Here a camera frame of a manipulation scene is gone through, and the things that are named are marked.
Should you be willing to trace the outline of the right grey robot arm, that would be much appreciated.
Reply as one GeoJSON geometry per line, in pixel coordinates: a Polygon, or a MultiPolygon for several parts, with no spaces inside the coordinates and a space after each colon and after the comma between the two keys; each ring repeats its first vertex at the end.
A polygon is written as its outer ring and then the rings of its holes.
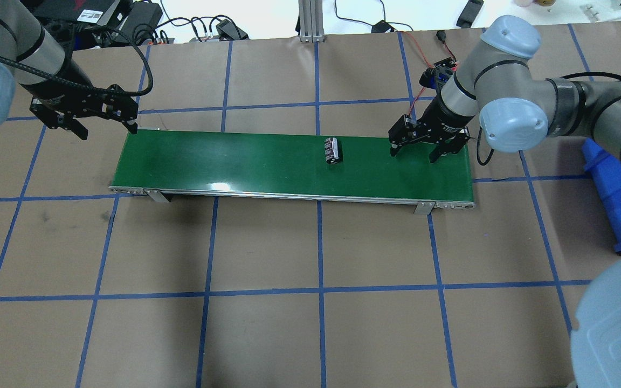
{"type": "Polygon", "coordinates": [[[619,260],[583,142],[496,155],[472,210],[321,205],[326,385],[567,385],[577,303],[619,260]]]}

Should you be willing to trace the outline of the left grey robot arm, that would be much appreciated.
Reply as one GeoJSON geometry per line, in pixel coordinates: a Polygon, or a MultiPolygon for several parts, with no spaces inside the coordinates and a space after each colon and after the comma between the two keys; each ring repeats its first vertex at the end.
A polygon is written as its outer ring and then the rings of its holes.
{"type": "Polygon", "coordinates": [[[129,92],[119,85],[95,87],[72,55],[18,1],[0,1],[0,125],[7,120],[16,86],[31,96],[30,111],[49,128],[61,128],[86,140],[81,118],[117,121],[136,134],[136,98],[145,89],[129,92]]]}

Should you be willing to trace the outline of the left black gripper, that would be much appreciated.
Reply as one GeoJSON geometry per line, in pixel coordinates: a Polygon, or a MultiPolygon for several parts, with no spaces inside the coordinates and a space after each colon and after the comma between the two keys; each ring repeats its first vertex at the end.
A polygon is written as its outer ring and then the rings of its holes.
{"type": "Polygon", "coordinates": [[[88,128],[78,120],[86,117],[118,121],[130,134],[136,134],[138,104],[126,92],[119,85],[110,85],[108,92],[70,88],[57,98],[33,98],[29,109],[44,125],[69,129],[83,141],[88,139],[88,128]]]}

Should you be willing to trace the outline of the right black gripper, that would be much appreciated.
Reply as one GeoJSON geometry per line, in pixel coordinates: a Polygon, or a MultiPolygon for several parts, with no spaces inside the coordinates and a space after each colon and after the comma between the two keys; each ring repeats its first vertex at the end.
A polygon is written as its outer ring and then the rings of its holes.
{"type": "Polygon", "coordinates": [[[389,129],[390,156],[395,157],[406,145],[421,142],[434,144],[429,154],[431,164],[444,155],[457,154],[471,139],[467,129],[471,120],[442,102],[430,103],[419,120],[402,115],[389,129]]]}

